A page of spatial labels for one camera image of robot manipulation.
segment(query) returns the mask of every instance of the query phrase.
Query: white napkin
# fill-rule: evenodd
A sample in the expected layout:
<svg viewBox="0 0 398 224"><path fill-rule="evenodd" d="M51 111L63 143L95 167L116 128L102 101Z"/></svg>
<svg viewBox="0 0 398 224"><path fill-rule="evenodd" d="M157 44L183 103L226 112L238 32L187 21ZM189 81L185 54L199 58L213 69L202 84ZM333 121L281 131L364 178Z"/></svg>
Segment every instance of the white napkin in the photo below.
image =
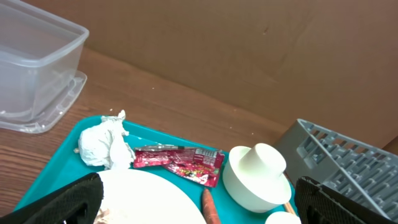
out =
<svg viewBox="0 0 398 224"><path fill-rule="evenodd" d="M88 166L105 166L105 169L128 169L136 155L124 142L129 132L123 128L126 113L118 116L103 116L102 123L80 134L79 153Z"/></svg>

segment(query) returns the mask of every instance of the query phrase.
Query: clear plastic container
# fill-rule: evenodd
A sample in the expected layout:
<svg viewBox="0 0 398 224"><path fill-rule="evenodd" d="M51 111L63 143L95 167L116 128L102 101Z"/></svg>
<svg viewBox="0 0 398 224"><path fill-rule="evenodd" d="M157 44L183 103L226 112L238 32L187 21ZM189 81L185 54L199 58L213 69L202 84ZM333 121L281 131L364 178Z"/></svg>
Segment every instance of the clear plastic container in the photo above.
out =
<svg viewBox="0 0 398 224"><path fill-rule="evenodd" d="M0 1L0 128L48 131L87 79L76 72L88 30L21 1Z"/></svg>

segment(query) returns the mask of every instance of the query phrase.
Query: gray dish rack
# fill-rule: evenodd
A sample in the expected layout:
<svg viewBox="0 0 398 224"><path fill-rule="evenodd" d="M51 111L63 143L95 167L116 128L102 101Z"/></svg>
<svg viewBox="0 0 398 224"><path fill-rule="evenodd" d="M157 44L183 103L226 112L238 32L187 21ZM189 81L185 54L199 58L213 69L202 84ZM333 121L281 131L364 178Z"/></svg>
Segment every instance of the gray dish rack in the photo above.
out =
<svg viewBox="0 0 398 224"><path fill-rule="evenodd" d="M302 119L274 147L294 183L309 176L398 222L398 156Z"/></svg>

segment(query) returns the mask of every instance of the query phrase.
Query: red wrapper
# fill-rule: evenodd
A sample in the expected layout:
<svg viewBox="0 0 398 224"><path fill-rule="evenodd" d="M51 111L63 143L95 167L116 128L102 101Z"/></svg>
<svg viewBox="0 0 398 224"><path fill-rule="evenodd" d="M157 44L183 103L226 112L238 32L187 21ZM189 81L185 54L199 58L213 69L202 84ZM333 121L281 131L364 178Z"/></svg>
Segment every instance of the red wrapper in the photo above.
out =
<svg viewBox="0 0 398 224"><path fill-rule="evenodd" d="M175 164L193 162L196 149L196 147L168 145L136 147L134 168L161 166L172 162Z"/></svg>
<svg viewBox="0 0 398 224"><path fill-rule="evenodd" d="M207 187L216 187L225 155L197 147L136 148L134 168L163 165L167 170Z"/></svg>

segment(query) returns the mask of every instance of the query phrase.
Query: wooden table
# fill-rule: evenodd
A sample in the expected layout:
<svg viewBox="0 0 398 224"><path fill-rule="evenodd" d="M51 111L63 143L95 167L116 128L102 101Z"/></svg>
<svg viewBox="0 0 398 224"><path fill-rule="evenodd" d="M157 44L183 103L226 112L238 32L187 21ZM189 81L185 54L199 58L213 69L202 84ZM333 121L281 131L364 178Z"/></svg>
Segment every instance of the wooden table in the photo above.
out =
<svg viewBox="0 0 398 224"><path fill-rule="evenodd" d="M0 216L12 212L70 130L87 116L115 115L124 109L129 121L225 151L273 143L286 130L92 50L83 51L79 70L87 74L87 83L50 131L25 134L0 129Z"/></svg>

